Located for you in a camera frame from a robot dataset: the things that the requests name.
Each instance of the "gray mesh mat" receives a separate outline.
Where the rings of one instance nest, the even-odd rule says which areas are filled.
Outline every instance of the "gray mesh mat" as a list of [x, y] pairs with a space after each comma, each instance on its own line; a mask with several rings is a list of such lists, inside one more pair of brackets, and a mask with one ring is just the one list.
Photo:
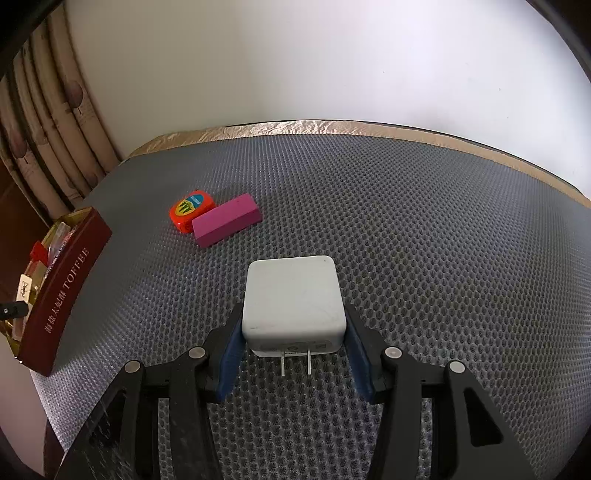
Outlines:
[[[194, 188], [250, 192], [264, 220], [205, 250], [168, 208]], [[552, 478], [591, 423], [591, 210], [474, 155], [386, 138], [280, 135], [129, 160], [87, 204], [113, 236], [64, 331], [54, 374], [35, 383], [70, 446], [128, 360], [201, 344], [241, 295], [250, 262], [330, 255], [343, 298], [417, 359], [465, 361]], [[338, 354], [278, 361], [246, 353], [210, 419], [225, 478], [362, 479], [381, 408], [355, 393]], [[424, 403], [418, 478], [430, 465]], [[172, 478], [166, 402], [160, 460]]]

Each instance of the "white wall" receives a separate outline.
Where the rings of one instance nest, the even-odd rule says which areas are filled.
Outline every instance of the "white wall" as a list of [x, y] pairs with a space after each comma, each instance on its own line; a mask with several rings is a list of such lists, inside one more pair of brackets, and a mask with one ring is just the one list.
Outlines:
[[43, 474], [47, 416], [29, 369], [14, 359], [3, 336], [0, 336], [0, 406], [0, 429], [13, 450], [23, 463]]
[[446, 132], [591, 197], [591, 85], [525, 0], [68, 0], [125, 156], [157, 135], [355, 119]]

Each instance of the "gold fabric edge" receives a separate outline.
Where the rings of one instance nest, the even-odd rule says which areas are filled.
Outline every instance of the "gold fabric edge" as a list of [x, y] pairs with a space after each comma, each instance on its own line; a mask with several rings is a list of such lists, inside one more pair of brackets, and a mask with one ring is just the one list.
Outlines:
[[524, 160], [509, 154], [492, 150], [487, 147], [475, 145], [459, 138], [446, 134], [416, 130], [412, 127], [394, 127], [389, 125], [375, 125], [350, 120], [292, 120], [285, 122], [264, 122], [260, 124], [239, 125], [236, 127], [212, 127], [204, 130], [190, 132], [178, 132], [160, 135], [136, 148], [128, 157], [137, 157], [146, 153], [154, 153], [171, 148], [185, 147], [199, 143], [214, 142], [218, 140], [231, 140], [234, 138], [261, 137], [263, 135], [304, 135], [304, 134], [336, 134], [358, 135], [362, 137], [393, 138], [419, 142], [437, 147], [449, 148], [505, 165], [514, 170], [525, 173], [539, 181], [564, 193], [575, 202], [591, 209], [591, 200], [580, 193], [574, 187], [552, 176]]

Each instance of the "red box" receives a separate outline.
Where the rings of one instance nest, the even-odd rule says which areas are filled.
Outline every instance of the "red box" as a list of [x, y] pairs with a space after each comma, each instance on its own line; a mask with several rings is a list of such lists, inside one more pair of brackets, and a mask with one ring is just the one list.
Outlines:
[[[72, 305], [92, 265], [111, 237], [111, 229], [92, 207], [68, 217], [77, 225], [76, 231], [63, 247], [37, 293], [17, 355], [24, 365], [46, 377], [51, 374]], [[44, 239], [44, 244], [52, 235], [52, 230]]]

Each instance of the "blue gripper pad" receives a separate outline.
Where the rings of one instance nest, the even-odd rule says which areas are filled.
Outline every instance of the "blue gripper pad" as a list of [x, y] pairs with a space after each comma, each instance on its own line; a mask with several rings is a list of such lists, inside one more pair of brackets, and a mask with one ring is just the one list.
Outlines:
[[240, 318], [232, 329], [226, 349], [220, 360], [219, 382], [216, 389], [218, 402], [222, 402], [226, 395], [232, 391], [245, 346], [246, 341], [242, 335], [242, 318]]
[[346, 315], [346, 317], [345, 349], [347, 350], [347, 357], [349, 357], [355, 389], [365, 401], [371, 403], [375, 395], [374, 386], [371, 383], [371, 366], [355, 325], [350, 321], [349, 315]]
[[355, 389], [365, 401], [371, 404], [378, 403], [378, 397], [387, 389], [380, 357], [386, 344], [377, 330], [363, 324], [354, 306], [345, 305], [345, 316], [345, 349]]

